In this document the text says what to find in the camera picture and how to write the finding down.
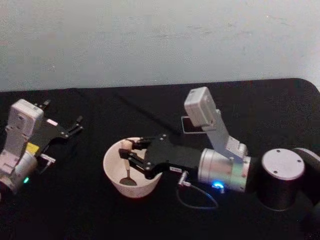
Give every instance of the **cable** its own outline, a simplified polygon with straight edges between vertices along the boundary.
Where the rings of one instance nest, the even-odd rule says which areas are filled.
[[[203,195],[207,196],[214,203],[215,206],[194,206],[194,205],[190,205],[190,204],[185,203],[180,197],[180,192],[179,192],[179,187],[178,187],[176,189],[176,197],[178,198],[178,201],[182,205],[184,205],[187,208],[196,209],[196,210],[217,210],[219,208],[218,202],[209,193],[203,191],[202,189],[200,189],[199,187],[196,187],[194,185],[190,185],[190,187],[199,191]]]

